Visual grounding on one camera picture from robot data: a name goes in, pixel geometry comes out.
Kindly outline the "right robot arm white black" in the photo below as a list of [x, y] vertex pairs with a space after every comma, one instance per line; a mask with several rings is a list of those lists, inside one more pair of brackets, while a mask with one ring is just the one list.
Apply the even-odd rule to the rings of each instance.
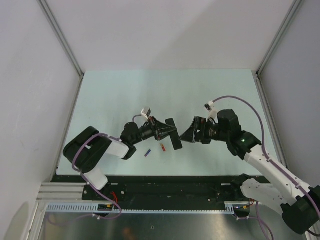
[[252, 133], [242, 130], [238, 116], [231, 109], [217, 113], [217, 123], [196, 116], [191, 126], [180, 136], [188, 143], [225, 142], [232, 155], [258, 170], [271, 187], [242, 175], [240, 183], [230, 188], [231, 196], [242, 201], [254, 199], [281, 215], [286, 225], [303, 235], [320, 220], [320, 188], [311, 187], [267, 151]]

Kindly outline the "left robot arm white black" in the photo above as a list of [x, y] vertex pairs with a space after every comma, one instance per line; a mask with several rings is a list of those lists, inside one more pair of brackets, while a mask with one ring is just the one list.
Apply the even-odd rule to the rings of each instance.
[[170, 137], [174, 150], [183, 148], [172, 118], [163, 123], [153, 116], [147, 116], [140, 127], [133, 121], [128, 122], [119, 138], [89, 126], [64, 147], [62, 154], [71, 163], [72, 169], [93, 188], [93, 194], [105, 200], [110, 196], [111, 188], [107, 185], [108, 178], [97, 167], [102, 157], [107, 154], [128, 160], [136, 153], [136, 144], [150, 138], [161, 141], [167, 137]]

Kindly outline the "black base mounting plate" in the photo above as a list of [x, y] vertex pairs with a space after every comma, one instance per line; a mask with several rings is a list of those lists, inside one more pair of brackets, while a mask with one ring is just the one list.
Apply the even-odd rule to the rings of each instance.
[[102, 195], [127, 201], [133, 196], [145, 197], [204, 197], [218, 202], [244, 201], [239, 187], [232, 184], [236, 176], [109, 176], [107, 185], [98, 194], [92, 187], [85, 187], [82, 199], [103, 201]]

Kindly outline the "aluminium front rail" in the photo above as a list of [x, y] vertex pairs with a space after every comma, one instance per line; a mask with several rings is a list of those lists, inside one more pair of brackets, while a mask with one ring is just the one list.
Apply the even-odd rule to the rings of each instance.
[[84, 183], [42, 183], [36, 201], [39, 203], [81, 202], [84, 186]]

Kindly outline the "left aluminium frame post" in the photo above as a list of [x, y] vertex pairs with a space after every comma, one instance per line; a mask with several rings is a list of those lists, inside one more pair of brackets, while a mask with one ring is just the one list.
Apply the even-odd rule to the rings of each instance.
[[84, 78], [84, 71], [82, 70], [60, 24], [57, 21], [57, 18], [55, 17], [54, 12], [52, 11], [50, 5], [48, 4], [47, 0], [37, 0], [37, 3], [39, 4], [40, 9], [44, 13], [44, 16], [46, 17], [50, 27], [52, 28], [57, 40], [59, 41], [63, 51], [65, 52], [67, 58], [69, 59], [72, 67], [76, 71], [78, 77], [82, 81]]

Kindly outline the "aluminium frame post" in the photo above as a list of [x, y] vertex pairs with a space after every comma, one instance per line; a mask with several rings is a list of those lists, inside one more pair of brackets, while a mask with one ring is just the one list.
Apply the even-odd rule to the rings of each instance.
[[37, 3], [39, 4], [40, 9], [44, 13], [44, 16], [46, 17], [50, 27], [52, 28], [57, 40], [59, 41], [63, 51], [65, 52], [67, 58], [69, 59], [72, 67], [76, 71], [78, 77], [82, 81], [84, 78], [84, 71], [82, 70], [60, 24], [57, 21], [57, 18], [55, 17], [54, 12], [52, 11], [50, 5], [48, 4], [47, 0], [37, 0]]
[[272, 59], [273, 55], [275, 54], [277, 48], [281, 44], [283, 38], [285, 37], [287, 31], [289, 30], [290, 26], [292, 25], [294, 19], [296, 18], [297, 14], [299, 13], [301, 7], [305, 3], [305, 0], [294, 0], [285, 15], [279, 29], [277, 30], [267, 52], [265, 53], [261, 63], [259, 64], [255, 74], [259, 77], [267, 67], [268, 63]]

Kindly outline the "right aluminium frame post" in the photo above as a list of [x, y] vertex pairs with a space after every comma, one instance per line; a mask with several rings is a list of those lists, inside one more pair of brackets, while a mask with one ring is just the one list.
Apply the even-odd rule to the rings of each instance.
[[297, 14], [299, 13], [301, 7], [305, 3], [305, 0], [294, 0], [285, 15], [279, 29], [277, 30], [267, 52], [265, 53], [261, 63], [259, 64], [255, 74], [259, 77], [267, 67], [268, 63], [272, 59], [273, 55], [275, 54], [277, 48], [281, 44], [283, 38], [285, 37], [287, 31], [289, 30], [290, 26], [292, 25], [294, 19], [296, 18]]

